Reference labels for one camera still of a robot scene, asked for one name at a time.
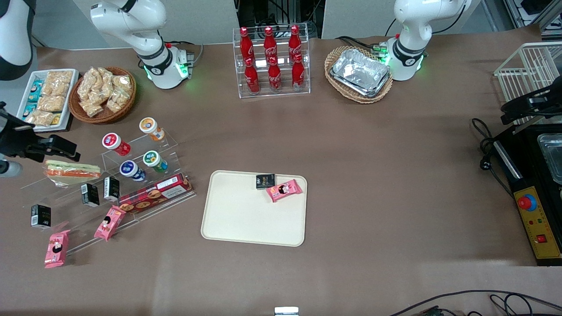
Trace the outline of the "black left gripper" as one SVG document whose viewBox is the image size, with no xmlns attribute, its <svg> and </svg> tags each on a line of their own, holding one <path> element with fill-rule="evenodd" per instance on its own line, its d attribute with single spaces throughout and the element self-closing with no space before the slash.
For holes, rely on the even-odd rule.
<svg viewBox="0 0 562 316">
<path fill-rule="evenodd" d="M 560 115 L 562 104 L 562 86 L 551 84 L 533 91 L 527 99 L 513 99 L 502 105 L 501 122 L 504 125 L 521 124 L 532 119 L 533 115 Z"/>
</svg>

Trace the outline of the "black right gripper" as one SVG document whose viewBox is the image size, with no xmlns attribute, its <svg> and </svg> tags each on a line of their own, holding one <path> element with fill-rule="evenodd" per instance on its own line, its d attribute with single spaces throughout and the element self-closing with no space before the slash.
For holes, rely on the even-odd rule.
<svg viewBox="0 0 562 316">
<path fill-rule="evenodd" d="M 50 135 L 42 139 L 40 148 L 39 140 L 33 127 L 6 112 L 5 102 L 0 103 L 1 132 L 0 132 L 0 152 L 8 157 L 20 157 L 44 162 L 46 156 L 59 156 L 79 162 L 81 154 L 76 151 L 76 144 L 58 136 Z"/>
</svg>

